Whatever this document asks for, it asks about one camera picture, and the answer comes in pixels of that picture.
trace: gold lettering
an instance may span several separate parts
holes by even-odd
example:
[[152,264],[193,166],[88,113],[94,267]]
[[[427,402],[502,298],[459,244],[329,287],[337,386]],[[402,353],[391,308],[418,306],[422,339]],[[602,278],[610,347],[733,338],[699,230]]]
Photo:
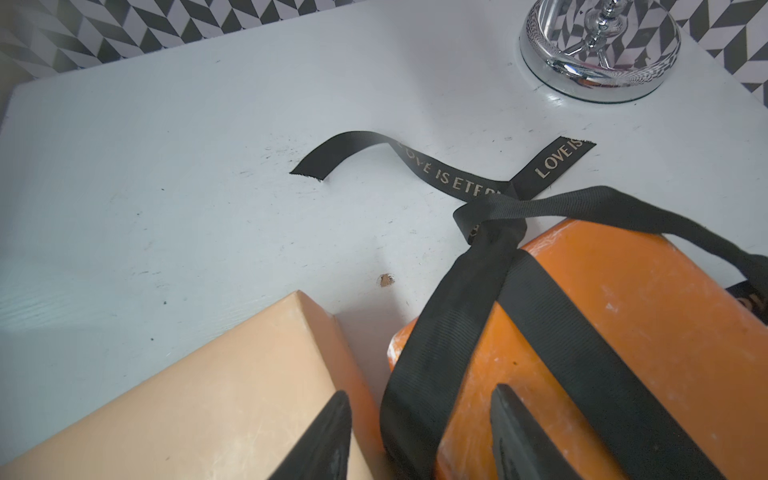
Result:
[[750,312],[752,311],[752,303],[750,303],[749,300],[747,300],[746,298],[737,298],[736,300],[739,300],[741,304],[746,307],[747,310],[749,310]]
[[758,312],[765,311],[765,309],[766,309],[766,301],[765,300],[760,299],[760,297],[757,296],[755,293],[750,295],[750,299],[755,303],[755,305],[757,305],[757,311]]

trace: silver metal base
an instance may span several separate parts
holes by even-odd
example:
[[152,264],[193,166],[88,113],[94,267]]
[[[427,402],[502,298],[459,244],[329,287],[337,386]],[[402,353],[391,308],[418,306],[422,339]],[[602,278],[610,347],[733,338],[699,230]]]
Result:
[[[564,18],[558,19],[571,15],[571,1],[537,0],[525,20],[520,34],[520,49],[525,64],[541,81],[571,97],[600,103],[635,100],[651,93],[661,84],[680,51],[680,32],[668,13],[662,10],[666,16],[659,15],[660,6],[648,10],[647,6],[651,2],[635,0],[646,2],[638,7],[645,8],[646,14],[656,12],[654,15],[661,18],[655,35],[649,35],[648,29],[641,31],[637,25],[632,33],[633,18],[635,24],[640,22],[637,21],[638,14],[632,12],[635,5],[629,5],[629,31],[609,38],[601,51],[579,51],[572,44],[581,37],[574,38],[572,35],[566,41],[562,35],[563,29],[570,28],[575,33],[579,18],[582,22],[585,17],[588,18],[584,12],[588,13],[590,7],[596,5],[599,8],[600,5],[598,0],[587,0],[580,12],[572,14],[575,20],[565,22]],[[624,38],[627,34],[632,34],[632,38]],[[574,54],[564,53],[573,50]]]

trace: white table top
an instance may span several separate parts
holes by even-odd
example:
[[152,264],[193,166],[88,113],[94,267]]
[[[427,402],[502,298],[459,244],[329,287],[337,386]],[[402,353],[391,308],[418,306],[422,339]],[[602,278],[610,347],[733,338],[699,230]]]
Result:
[[387,146],[322,184],[288,174],[342,131],[499,180],[584,138],[597,147],[545,195],[611,185],[768,253],[768,110],[687,36],[650,96],[564,98],[522,63],[529,3],[364,2],[18,88],[0,133],[0,463],[296,289],[339,317],[380,398],[389,337],[466,249],[460,202]]

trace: reflective metal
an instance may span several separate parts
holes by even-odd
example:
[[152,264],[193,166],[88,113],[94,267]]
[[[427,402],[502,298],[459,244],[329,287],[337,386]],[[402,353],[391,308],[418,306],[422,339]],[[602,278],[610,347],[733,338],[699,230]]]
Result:
[[520,35],[525,63],[566,95],[618,103],[655,90],[680,51],[680,31],[651,0],[537,0]]

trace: wall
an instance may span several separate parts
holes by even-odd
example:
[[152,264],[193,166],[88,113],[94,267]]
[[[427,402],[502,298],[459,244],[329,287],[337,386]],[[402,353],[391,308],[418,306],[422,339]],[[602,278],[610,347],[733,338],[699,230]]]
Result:
[[[12,26],[14,15],[10,5],[0,0],[0,31]],[[9,57],[0,54],[0,115],[5,114],[8,98],[13,87],[24,81],[30,81],[32,76]]]
[[[47,77],[295,18],[353,0],[18,2],[16,21],[0,25],[0,55],[12,59],[33,77]],[[660,3],[682,30],[768,106],[768,0]]]

